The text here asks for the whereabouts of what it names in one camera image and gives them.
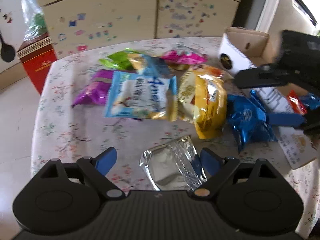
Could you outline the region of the blue foil snack bag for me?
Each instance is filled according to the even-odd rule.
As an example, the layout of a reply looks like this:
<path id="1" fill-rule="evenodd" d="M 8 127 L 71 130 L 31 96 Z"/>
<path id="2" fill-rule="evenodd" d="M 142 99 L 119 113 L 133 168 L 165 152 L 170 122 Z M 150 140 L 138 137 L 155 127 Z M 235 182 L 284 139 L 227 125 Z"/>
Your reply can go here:
<path id="1" fill-rule="evenodd" d="M 267 121 L 267 110 L 254 90 L 250 91 L 249 97 L 227 96 L 227 122 L 232 128 L 238 152 L 249 143 L 277 141 Z"/>

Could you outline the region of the green snack bag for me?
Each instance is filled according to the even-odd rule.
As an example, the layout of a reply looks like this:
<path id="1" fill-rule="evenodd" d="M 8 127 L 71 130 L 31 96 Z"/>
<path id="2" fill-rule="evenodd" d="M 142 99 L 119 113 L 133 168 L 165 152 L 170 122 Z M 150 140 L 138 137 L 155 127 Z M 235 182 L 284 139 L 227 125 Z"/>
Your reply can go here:
<path id="1" fill-rule="evenodd" d="M 131 71 L 133 70 L 133 66 L 128 59 L 128 56 L 131 54 L 140 54 L 140 51 L 132 49 L 120 50 L 105 58 L 99 59 L 99 62 L 107 69 Z"/>

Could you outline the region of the red gift box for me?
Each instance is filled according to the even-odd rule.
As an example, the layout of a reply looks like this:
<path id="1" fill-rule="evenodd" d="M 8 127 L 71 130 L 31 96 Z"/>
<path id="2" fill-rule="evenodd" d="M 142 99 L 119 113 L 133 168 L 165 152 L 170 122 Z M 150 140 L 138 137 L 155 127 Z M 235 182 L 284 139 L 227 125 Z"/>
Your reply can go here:
<path id="1" fill-rule="evenodd" d="M 41 94 L 50 67 L 57 60 L 48 33 L 24 41 L 17 51 L 17 56 L 34 87 Z"/>

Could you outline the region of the light blue snack bag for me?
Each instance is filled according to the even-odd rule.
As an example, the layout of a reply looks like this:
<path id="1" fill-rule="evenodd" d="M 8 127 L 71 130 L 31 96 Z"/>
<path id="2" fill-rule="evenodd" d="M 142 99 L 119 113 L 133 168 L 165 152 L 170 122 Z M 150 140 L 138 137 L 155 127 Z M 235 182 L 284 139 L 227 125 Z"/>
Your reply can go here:
<path id="1" fill-rule="evenodd" d="M 165 61 L 138 53 L 128 60 L 135 72 L 114 72 L 105 116 L 176 121 L 177 77 Z"/>

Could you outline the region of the pink snack bag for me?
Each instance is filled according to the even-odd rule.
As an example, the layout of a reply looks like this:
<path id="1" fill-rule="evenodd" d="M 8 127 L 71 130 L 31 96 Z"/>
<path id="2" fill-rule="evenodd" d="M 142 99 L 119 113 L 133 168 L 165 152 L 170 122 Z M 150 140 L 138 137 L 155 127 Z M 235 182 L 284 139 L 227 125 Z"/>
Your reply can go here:
<path id="1" fill-rule="evenodd" d="M 175 46 L 171 50 L 165 52 L 160 56 L 166 63 L 175 65 L 195 65 L 207 62 L 208 56 L 201 52 L 186 47 L 186 46 Z"/>

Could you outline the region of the orange snack bag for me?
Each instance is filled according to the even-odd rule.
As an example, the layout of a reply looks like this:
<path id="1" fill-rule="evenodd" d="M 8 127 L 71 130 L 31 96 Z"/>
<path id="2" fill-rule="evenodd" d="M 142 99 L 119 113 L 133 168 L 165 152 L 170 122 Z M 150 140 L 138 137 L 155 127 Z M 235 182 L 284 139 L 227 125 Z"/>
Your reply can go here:
<path id="1" fill-rule="evenodd" d="M 304 106 L 304 104 L 300 101 L 298 95 L 294 90 L 291 90 L 288 95 L 286 96 L 286 99 L 290 106 L 292 107 L 293 111 L 300 115 L 306 115 L 307 109 Z"/>

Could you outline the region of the yellow snack bag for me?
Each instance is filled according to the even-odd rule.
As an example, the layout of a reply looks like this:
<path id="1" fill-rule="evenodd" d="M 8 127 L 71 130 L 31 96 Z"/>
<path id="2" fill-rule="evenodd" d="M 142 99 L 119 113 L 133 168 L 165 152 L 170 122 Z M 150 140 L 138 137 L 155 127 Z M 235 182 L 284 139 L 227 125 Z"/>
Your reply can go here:
<path id="1" fill-rule="evenodd" d="M 222 135 L 226 122 L 225 72 L 207 64 L 190 67 L 180 78 L 178 116 L 194 124 L 200 139 Z"/>

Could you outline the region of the beige wooden cabinet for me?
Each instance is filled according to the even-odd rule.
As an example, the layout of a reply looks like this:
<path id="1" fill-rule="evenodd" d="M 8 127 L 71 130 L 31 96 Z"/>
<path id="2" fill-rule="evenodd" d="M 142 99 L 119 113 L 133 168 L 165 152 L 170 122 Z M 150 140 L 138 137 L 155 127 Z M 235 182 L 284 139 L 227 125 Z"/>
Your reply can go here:
<path id="1" fill-rule="evenodd" d="M 241 0 L 37 0 L 58 58 L 154 38 L 221 36 Z"/>

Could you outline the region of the purple snack bag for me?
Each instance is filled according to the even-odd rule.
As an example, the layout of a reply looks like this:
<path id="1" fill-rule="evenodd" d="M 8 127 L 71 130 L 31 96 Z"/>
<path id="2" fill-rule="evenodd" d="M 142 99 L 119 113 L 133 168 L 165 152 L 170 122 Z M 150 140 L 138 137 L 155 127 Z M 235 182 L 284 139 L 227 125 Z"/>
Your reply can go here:
<path id="1" fill-rule="evenodd" d="M 100 69 L 89 84 L 75 97 L 72 107 L 77 105 L 104 106 L 111 87 L 114 70 Z"/>

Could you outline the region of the clear plastic bag with greens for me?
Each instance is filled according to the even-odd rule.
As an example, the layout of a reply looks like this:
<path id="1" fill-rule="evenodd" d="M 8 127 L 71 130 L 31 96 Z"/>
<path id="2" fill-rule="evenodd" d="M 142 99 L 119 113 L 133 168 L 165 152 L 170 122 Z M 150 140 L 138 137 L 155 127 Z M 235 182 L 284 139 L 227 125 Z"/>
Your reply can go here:
<path id="1" fill-rule="evenodd" d="M 26 25 L 24 41 L 31 41 L 47 32 L 44 13 L 37 0 L 21 0 L 22 14 Z"/>

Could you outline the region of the silver foil packet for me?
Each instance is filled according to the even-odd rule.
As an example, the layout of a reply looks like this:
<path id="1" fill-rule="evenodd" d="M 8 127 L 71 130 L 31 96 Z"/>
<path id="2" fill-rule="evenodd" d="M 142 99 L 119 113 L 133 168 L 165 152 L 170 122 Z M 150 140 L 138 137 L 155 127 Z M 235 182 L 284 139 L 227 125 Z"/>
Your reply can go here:
<path id="1" fill-rule="evenodd" d="M 207 181 L 189 135 L 144 151 L 139 166 L 156 191 L 194 191 Z"/>

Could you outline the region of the floral tablecloth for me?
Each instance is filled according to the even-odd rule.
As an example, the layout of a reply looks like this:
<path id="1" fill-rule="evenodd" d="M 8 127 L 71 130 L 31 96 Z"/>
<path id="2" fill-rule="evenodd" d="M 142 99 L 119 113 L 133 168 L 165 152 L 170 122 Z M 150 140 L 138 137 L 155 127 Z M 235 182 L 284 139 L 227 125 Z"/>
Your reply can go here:
<path id="1" fill-rule="evenodd" d="M 33 133 L 31 172 L 36 174 L 50 159 L 59 158 L 73 163 L 84 156 L 95 157 L 114 147 L 117 162 L 107 178 L 124 192 L 152 188 L 145 172 L 139 166 L 142 153 L 156 145 L 180 138 L 191 139 L 198 151 L 210 148 L 221 157 L 233 156 L 244 163 L 258 158 L 267 159 L 300 195 L 304 212 L 296 232 L 308 237 L 319 219 L 319 162 L 314 160 L 293 170 L 277 142 L 248 145 L 238 148 L 229 128 L 223 136 L 200 140 L 193 124 L 177 120 L 133 120 L 106 118 L 103 106 L 74 106 L 76 95 L 102 68 L 100 59 L 123 49 L 133 49 L 158 56 L 177 44 L 208 55 L 209 65 L 217 65 L 219 37 L 165 38 L 114 44 L 72 54 L 53 63 L 46 78 L 37 110 Z"/>

